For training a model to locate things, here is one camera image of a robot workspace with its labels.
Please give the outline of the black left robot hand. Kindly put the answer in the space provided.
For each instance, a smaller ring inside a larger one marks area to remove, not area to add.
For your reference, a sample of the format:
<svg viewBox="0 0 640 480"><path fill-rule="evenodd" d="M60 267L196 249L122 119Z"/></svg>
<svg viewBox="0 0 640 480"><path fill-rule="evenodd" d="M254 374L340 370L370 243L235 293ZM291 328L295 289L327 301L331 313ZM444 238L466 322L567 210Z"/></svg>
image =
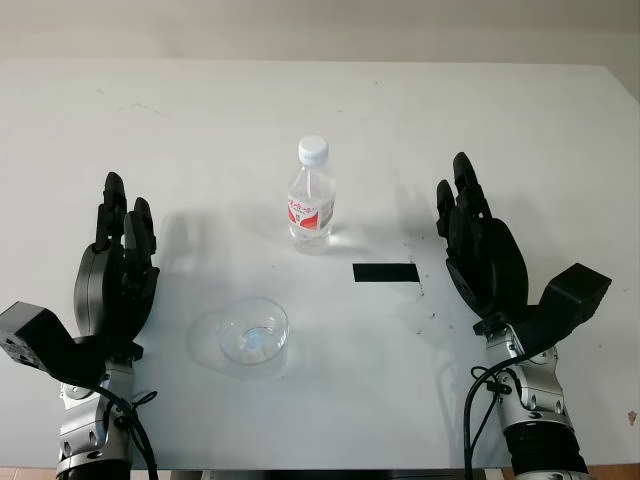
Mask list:
<svg viewBox="0 0 640 480"><path fill-rule="evenodd" d="M139 360L135 338L145 325L160 269L152 264L156 236L148 202L127 208L122 178L110 172L98 206L95 241L84 251L74 285L78 343L107 358Z"/></svg>

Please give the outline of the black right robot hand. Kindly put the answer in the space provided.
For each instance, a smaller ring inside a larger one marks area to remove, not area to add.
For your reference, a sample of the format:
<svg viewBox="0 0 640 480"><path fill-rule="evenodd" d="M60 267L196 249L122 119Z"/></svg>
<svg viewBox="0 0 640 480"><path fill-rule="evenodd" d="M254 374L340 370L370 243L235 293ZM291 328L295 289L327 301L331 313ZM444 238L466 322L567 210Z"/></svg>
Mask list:
<svg viewBox="0 0 640 480"><path fill-rule="evenodd" d="M453 160L454 183L438 183L436 222L446 240L446 267L456 290L479 317L473 326L487 336L524 311L528 273L523 255L506 223L492 215L468 156Z"/></svg>

